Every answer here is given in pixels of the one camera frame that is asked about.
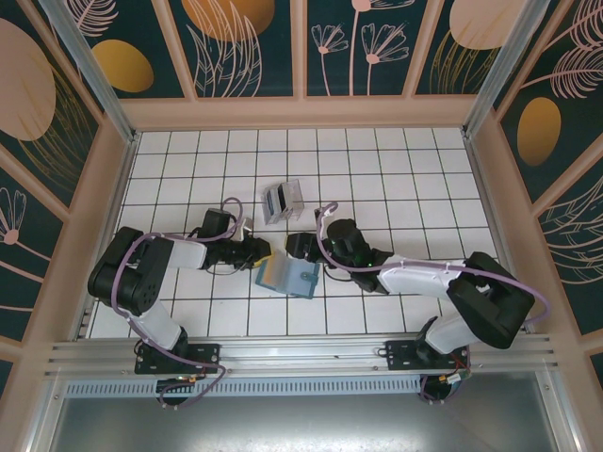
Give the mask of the blue and yellow credit card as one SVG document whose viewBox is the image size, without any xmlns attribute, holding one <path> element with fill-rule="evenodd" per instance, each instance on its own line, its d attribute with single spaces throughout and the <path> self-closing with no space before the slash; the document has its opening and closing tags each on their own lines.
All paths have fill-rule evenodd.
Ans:
<svg viewBox="0 0 603 452">
<path fill-rule="evenodd" d="M 255 284 L 269 290 L 278 291 L 282 282 L 281 265 L 276 261 L 267 260 L 259 267 Z"/>
</svg>

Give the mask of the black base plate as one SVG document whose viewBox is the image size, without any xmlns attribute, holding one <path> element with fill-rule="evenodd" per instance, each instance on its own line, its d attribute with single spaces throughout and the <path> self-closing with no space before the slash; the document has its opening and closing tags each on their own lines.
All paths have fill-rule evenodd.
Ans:
<svg viewBox="0 0 603 452">
<path fill-rule="evenodd" d="M 220 361 L 220 346 L 218 344 L 177 346 L 171 353 L 197 363 L 218 364 Z M 134 367 L 136 375 L 193 375 L 216 374 L 218 372 L 215 368 L 199 368 L 195 365 L 174 360 L 144 343 L 138 346 L 136 355 Z"/>
<path fill-rule="evenodd" d="M 423 341 L 394 340 L 385 343 L 384 351 L 389 370 L 452 372 L 470 366 L 467 347 L 442 354 Z"/>
</svg>

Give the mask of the grey metal sheet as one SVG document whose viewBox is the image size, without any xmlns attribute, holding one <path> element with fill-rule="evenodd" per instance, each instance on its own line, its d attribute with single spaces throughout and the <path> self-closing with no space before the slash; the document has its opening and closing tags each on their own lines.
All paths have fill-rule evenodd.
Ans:
<svg viewBox="0 0 603 452">
<path fill-rule="evenodd" d="M 587 452 L 549 375 L 481 374 L 448 401 L 415 394 L 73 398 L 56 382 L 31 452 Z"/>
</svg>

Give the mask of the aluminium mounting rail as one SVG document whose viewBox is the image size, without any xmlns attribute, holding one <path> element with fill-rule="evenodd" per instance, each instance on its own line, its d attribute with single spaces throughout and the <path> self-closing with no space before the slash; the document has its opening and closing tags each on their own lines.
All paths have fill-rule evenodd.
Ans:
<svg viewBox="0 0 603 452">
<path fill-rule="evenodd" d="M 412 334 L 347 334 L 197 338 L 192 344 L 220 346 L 227 375 L 243 377 L 367 376 L 387 372 L 377 350 L 390 340 L 412 340 Z M 134 377 L 131 339 L 87 339 L 55 343 L 44 375 L 64 379 Z M 545 334 L 520 334 L 508 349 L 484 344 L 469 347 L 475 373 L 554 370 L 557 358 Z"/>
</svg>

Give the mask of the blue leather card holder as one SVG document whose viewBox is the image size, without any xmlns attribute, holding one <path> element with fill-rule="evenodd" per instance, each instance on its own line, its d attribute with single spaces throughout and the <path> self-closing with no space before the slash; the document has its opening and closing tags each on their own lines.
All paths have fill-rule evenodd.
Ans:
<svg viewBox="0 0 603 452">
<path fill-rule="evenodd" d="M 282 269 L 279 290 L 271 291 L 302 299 L 311 299 L 314 296 L 318 284 L 319 264 L 287 257 L 282 253 L 274 254 L 270 260 L 276 261 Z"/>
</svg>

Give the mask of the aluminium frame post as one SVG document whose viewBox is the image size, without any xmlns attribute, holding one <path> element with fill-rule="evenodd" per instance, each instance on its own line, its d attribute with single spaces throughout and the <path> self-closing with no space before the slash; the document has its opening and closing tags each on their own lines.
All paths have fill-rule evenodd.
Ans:
<svg viewBox="0 0 603 452">
<path fill-rule="evenodd" d="M 462 136 L 465 141 L 469 141 L 480 130 L 494 101 L 543 20 L 549 2 L 550 0 L 526 0 L 464 120 Z"/>
<path fill-rule="evenodd" d="M 39 2 L 120 136 L 126 142 L 132 143 L 137 136 L 136 130 L 127 119 L 114 89 L 107 82 L 88 43 L 73 21 L 70 11 L 62 0 L 39 0 Z"/>
</svg>

